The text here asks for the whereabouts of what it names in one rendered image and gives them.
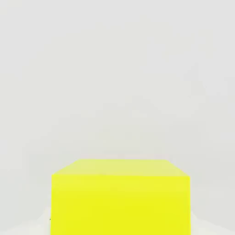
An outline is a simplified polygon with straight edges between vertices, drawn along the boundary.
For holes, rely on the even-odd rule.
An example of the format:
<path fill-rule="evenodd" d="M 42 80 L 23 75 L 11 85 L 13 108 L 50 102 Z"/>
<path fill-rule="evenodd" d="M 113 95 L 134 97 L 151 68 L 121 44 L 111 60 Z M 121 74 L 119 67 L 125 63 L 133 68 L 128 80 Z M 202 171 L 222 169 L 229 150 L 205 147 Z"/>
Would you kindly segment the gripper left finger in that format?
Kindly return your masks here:
<path fill-rule="evenodd" d="M 7 231 L 7 235 L 50 235 L 51 208 L 47 207 L 36 219 Z"/>

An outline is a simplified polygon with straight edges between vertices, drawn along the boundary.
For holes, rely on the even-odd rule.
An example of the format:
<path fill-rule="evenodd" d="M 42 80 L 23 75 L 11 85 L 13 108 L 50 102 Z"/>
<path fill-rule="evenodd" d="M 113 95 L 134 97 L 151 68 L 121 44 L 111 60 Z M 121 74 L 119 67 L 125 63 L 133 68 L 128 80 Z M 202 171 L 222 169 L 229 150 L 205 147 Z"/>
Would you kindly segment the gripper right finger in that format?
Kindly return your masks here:
<path fill-rule="evenodd" d="M 199 219 L 191 211 L 191 235 L 228 235 L 228 230 L 206 220 Z"/>

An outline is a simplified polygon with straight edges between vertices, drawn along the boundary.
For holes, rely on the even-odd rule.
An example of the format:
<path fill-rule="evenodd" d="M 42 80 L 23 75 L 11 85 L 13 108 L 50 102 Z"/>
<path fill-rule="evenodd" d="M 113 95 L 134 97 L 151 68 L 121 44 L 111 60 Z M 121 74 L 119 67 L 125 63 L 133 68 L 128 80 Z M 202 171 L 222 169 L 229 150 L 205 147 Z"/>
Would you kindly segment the small yellow cube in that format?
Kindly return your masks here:
<path fill-rule="evenodd" d="M 77 160 L 51 177 L 50 235 L 191 235 L 190 177 L 167 160 Z"/>

